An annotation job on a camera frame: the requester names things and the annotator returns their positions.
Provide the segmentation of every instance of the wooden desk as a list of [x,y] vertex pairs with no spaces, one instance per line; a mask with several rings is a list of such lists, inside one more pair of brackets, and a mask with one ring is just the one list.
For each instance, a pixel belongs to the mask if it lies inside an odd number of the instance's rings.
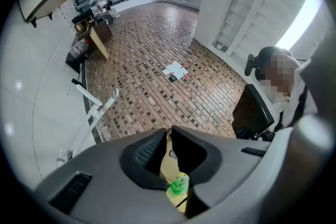
[[101,22],[91,27],[85,33],[80,35],[77,41],[82,40],[83,38],[86,38],[88,36],[91,37],[95,45],[90,45],[89,48],[77,58],[74,58],[70,53],[68,53],[67,59],[65,61],[65,63],[77,73],[80,72],[80,64],[84,63],[85,60],[89,58],[89,56],[93,53],[96,47],[100,50],[100,52],[106,59],[109,59],[109,54],[106,50],[105,44],[111,38],[111,32],[106,23]]
[[90,37],[96,44],[100,52],[106,59],[109,59],[109,54],[104,44],[111,38],[111,32],[105,22],[101,22],[90,29]]

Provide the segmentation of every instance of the black monitor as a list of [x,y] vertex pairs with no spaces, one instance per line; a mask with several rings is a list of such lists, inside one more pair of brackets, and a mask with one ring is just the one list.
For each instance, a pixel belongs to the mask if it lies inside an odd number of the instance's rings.
[[237,138],[254,137],[274,123],[266,103],[252,84],[245,86],[232,114],[232,127]]

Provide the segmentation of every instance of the brick-patterned floor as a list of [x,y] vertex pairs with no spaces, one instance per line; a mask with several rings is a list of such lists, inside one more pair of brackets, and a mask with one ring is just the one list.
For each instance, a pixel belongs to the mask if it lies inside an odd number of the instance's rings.
[[[215,54],[193,40],[198,13],[169,3],[125,10],[106,44],[87,61],[89,91],[106,101],[120,96],[101,124],[116,139],[172,125],[234,137],[232,111],[245,82]],[[185,65],[186,78],[171,83],[162,73],[171,61]]]

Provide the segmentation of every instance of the white cloth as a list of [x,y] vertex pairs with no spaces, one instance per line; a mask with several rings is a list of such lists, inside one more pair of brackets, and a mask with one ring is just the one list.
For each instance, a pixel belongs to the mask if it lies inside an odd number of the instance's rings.
[[106,0],[101,0],[95,6],[90,7],[94,17],[97,17],[98,15],[106,12],[106,9],[103,8],[106,5],[106,3],[107,3]]
[[[303,93],[303,90],[305,88],[305,83],[301,78],[300,73],[309,63],[310,60],[305,62],[301,67],[296,69],[294,72],[294,80],[290,92],[290,98],[286,98],[285,102],[283,103],[284,114],[282,116],[281,123],[284,127],[288,126],[294,117],[295,110],[299,104],[299,97]],[[303,111],[303,115],[314,114],[317,112],[317,107],[309,91],[307,94],[307,99],[304,104],[304,107],[305,108]]]

